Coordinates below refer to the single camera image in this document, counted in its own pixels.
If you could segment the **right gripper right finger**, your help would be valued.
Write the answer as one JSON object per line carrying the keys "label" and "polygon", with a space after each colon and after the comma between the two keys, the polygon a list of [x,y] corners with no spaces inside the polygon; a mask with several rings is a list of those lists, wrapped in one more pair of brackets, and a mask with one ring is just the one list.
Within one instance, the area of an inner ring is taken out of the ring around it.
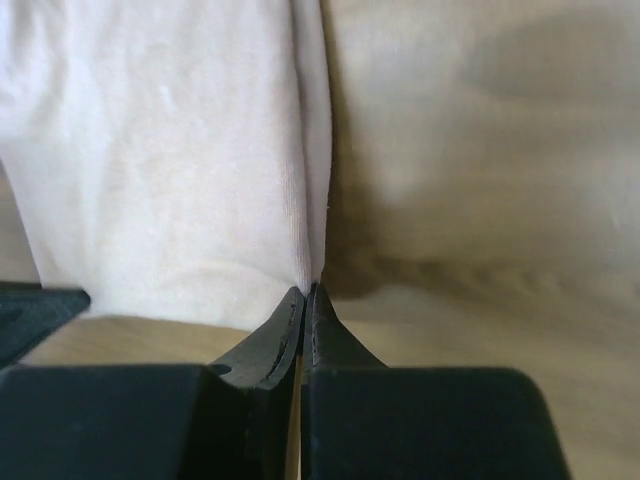
{"label": "right gripper right finger", "polygon": [[303,316],[302,386],[300,405],[300,478],[311,474],[309,379],[316,367],[385,368],[339,320],[326,288],[315,283],[306,300]]}

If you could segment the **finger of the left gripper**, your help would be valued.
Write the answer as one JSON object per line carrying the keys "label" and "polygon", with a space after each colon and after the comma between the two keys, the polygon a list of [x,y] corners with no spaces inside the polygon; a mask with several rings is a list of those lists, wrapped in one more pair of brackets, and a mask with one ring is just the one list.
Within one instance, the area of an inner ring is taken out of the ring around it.
{"label": "finger of the left gripper", "polygon": [[38,283],[1,283],[1,367],[20,361],[91,304],[77,288],[44,288]]}

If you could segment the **beige t-shirt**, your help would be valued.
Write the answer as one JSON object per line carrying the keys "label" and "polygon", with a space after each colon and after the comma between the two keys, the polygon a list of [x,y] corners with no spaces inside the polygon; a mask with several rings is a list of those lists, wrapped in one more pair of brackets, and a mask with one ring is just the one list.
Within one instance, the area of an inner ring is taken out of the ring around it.
{"label": "beige t-shirt", "polygon": [[316,1],[5,1],[1,161],[40,280],[252,331],[320,278],[331,107]]}

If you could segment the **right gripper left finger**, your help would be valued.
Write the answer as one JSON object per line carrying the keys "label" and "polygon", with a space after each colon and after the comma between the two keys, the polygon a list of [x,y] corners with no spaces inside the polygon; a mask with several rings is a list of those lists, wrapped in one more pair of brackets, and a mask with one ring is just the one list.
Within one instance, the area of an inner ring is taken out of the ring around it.
{"label": "right gripper left finger", "polygon": [[304,312],[304,295],[289,289],[262,326],[197,369],[190,478],[296,478]]}

